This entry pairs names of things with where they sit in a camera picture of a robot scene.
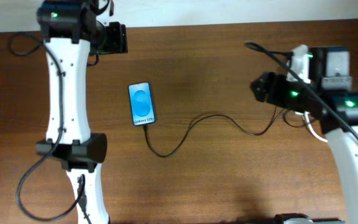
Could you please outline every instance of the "blue phone screen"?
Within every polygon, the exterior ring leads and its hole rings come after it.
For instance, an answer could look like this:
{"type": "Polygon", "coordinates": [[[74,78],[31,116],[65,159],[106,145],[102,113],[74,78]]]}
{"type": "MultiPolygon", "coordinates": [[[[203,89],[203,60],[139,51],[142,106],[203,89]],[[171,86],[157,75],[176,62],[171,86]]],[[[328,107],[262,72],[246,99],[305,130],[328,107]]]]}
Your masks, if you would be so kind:
{"type": "Polygon", "coordinates": [[[149,83],[139,83],[129,86],[132,117],[134,125],[154,123],[154,109],[149,83]]]}

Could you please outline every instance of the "white cable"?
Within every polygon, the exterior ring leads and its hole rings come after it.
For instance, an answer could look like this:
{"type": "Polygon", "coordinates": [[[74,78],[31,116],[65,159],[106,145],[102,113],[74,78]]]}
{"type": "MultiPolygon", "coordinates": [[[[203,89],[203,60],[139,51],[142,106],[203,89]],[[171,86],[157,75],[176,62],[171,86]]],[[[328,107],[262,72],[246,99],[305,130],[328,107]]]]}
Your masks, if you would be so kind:
{"type": "Polygon", "coordinates": [[[302,119],[306,122],[306,124],[308,124],[308,128],[309,128],[310,133],[311,133],[314,137],[316,137],[316,139],[319,139],[319,140],[322,141],[322,142],[328,142],[327,139],[320,137],[320,136],[314,131],[313,127],[312,127],[311,124],[310,124],[309,113],[306,112],[304,115],[302,115],[302,119]]]}

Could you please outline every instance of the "wooden table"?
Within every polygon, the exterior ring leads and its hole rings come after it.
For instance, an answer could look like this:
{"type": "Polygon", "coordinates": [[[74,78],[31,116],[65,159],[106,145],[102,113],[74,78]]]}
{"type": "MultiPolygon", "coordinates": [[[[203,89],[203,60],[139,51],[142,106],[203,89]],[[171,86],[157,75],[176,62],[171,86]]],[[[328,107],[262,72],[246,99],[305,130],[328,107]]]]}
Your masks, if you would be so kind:
{"type": "MultiPolygon", "coordinates": [[[[19,211],[14,193],[39,159],[35,142],[47,130],[47,63],[41,50],[24,58],[10,55],[9,35],[0,34],[0,223],[36,223],[19,211]]],[[[161,153],[171,151],[201,113],[220,112],[251,131],[264,129],[273,106],[257,102],[249,84],[279,69],[245,48],[246,40],[281,51],[300,44],[347,46],[358,90],[358,20],[128,29],[129,53],[101,57],[87,77],[91,130],[108,136],[102,180],[112,221],[219,223],[290,212],[346,217],[331,151],[281,118],[261,137],[240,132],[226,119],[206,120],[168,159],[153,155],[142,128],[133,126],[127,86],[148,81],[157,111],[150,138],[161,153]]],[[[29,45],[23,40],[16,47],[29,45]]],[[[290,121],[300,122],[294,116],[290,121]]],[[[22,199],[43,217],[68,208],[73,192],[60,164],[47,161],[37,169],[22,199]]],[[[76,216],[57,223],[75,223],[76,216]]]]}

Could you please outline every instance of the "green light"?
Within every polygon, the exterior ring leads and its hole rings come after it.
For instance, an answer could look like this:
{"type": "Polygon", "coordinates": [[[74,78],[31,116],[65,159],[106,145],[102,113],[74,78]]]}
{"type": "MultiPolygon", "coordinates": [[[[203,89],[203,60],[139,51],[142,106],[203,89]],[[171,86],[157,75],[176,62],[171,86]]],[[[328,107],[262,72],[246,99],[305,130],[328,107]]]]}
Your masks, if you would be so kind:
{"type": "Polygon", "coordinates": [[[297,97],[299,95],[297,91],[291,91],[290,94],[292,97],[297,97]]]}
{"type": "Polygon", "coordinates": [[[346,100],[346,101],[345,101],[345,104],[346,104],[346,106],[348,106],[348,107],[353,107],[353,106],[356,105],[354,102],[352,102],[352,101],[350,101],[350,100],[346,100]]]}

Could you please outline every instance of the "white arm segment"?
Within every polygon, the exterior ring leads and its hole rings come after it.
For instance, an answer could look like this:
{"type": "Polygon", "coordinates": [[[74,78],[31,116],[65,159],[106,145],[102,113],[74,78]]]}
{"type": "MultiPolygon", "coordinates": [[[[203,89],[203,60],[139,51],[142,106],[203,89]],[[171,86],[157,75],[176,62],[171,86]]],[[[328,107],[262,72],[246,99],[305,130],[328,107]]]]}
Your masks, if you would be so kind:
{"type": "MultiPolygon", "coordinates": [[[[358,133],[358,126],[353,126],[358,133]]],[[[341,128],[330,131],[326,139],[333,152],[341,178],[347,207],[347,224],[358,224],[358,142],[341,128]]]]}
{"type": "MultiPolygon", "coordinates": [[[[89,173],[86,169],[72,169],[71,172],[67,171],[67,176],[70,178],[74,190],[74,196],[78,196],[78,178],[81,174],[85,175],[85,195],[86,195],[86,213],[92,224],[108,224],[109,215],[104,207],[103,192],[101,183],[101,168],[102,164],[98,164],[93,173],[89,173]]],[[[88,224],[84,219],[84,213],[77,205],[78,224],[88,224]]]]}
{"type": "MultiPolygon", "coordinates": [[[[73,140],[80,143],[91,136],[88,117],[86,115],[86,62],[90,52],[90,43],[80,40],[79,44],[72,44],[69,38],[51,38],[45,45],[51,49],[60,63],[63,77],[63,117],[64,128],[60,144],[73,144],[73,140]]],[[[58,76],[53,60],[48,58],[49,82],[50,82],[50,117],[47,131],[47,139],[56,142],[59,128],[59,95],[58,76]]]]}

